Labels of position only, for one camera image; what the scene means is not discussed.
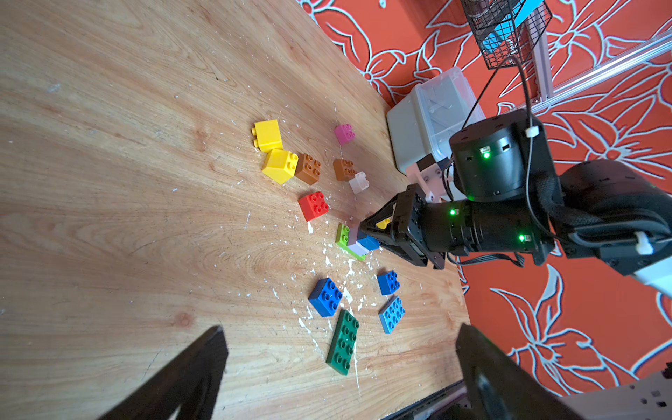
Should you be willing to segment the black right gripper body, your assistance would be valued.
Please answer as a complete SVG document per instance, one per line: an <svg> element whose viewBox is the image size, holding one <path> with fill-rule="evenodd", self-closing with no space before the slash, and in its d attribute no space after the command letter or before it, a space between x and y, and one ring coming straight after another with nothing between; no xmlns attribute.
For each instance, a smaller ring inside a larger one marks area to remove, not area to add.
<svg viewBox="0 0 672 420"><path fill-rule="evenodd" d="M523 201L431 203L411 185L397 202L402 227L433 257L435 269L446 262L467 267L505 261L522 268L525 256L543 265L551 253L551 238L533 222Z"/></svg>

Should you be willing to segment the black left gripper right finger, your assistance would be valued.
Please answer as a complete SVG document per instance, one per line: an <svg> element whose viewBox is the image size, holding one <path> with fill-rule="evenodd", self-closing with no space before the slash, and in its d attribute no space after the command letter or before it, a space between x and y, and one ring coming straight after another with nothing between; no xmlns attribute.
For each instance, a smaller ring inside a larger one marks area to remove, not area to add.
<svg viewBox="0 0 672 420"><path fill-rule="evenodd" d="M478 328L464 324L455 343L472 419L579 419Z"/></svg>

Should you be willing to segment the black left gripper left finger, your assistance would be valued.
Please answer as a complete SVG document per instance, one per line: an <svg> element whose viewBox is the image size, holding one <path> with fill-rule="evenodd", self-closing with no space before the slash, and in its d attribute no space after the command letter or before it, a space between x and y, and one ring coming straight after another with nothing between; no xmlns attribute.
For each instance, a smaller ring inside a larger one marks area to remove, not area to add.
<svg viewBox="0 0 672 420"><path fill-rule="evenodd" d="M103 419L210 419L229 356L214 325Z"/></svg>

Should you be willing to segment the yellow lego brick small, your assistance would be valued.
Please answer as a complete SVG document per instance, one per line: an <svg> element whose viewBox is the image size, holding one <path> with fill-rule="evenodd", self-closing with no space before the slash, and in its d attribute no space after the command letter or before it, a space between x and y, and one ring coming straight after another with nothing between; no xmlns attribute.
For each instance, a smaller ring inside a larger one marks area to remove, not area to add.
<svg viewBox="0 0 672 420"><path fill-rule="evenodd" d="M380 220L379 222L376 222L376 227L381 230L385 230L388 225L392 222L392 217L387 217L385 219Z"/></svg>

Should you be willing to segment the dark blue lego brick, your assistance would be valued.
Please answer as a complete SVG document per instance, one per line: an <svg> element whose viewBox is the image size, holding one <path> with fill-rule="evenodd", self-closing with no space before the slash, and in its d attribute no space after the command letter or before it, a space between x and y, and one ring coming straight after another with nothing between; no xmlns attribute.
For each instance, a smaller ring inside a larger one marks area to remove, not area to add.
<svg viewBox="0 0 672 420"><path fill-rule="evenodd" d="M377 282L383 296L394 295L400 289L400 283L395 271L388 271L379 275Z"/></svg>

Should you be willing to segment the lilac lego brick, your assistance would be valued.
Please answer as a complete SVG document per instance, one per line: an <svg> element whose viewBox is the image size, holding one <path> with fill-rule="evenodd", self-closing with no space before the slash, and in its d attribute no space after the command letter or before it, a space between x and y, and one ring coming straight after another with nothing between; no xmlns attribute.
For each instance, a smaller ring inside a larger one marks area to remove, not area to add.
<svg viewBox="0 0 672 420"><path fill-rule="evenodd" d="M348 232L348 250L357 257L365 257L369 250L358 242L358 227L350 227Z"/></svg>

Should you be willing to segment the lime green lego brick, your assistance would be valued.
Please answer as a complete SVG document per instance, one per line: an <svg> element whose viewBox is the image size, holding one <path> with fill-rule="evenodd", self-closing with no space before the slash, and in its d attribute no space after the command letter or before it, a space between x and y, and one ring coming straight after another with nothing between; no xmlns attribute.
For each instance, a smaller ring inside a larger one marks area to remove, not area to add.
<svg viewBox="0 0 672 420"><path fill-rule="evenodd" d="M366 257L357 257L357 255L354 255L351 251L348 250L348 232L349 227L340 223L337 229L337 237L335 241L336 245L346 251L346 253L348 253L351 257L358 261L364 262Z"/></svg>

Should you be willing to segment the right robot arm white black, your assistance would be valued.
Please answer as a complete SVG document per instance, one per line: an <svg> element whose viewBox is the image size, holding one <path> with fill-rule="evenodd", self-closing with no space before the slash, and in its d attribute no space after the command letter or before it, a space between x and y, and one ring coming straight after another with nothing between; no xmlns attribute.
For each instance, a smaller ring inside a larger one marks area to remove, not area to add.
<svg viewBox="0 0 672 420"><path fill-rule="evenodd" d="M557 174L544 125L528 110L451 137L461 201L434 203L410 185L360 224L416 266L506 260L543 265L555 248L595 258L671 292L671 197L625 164L597 159Z"/></svg>

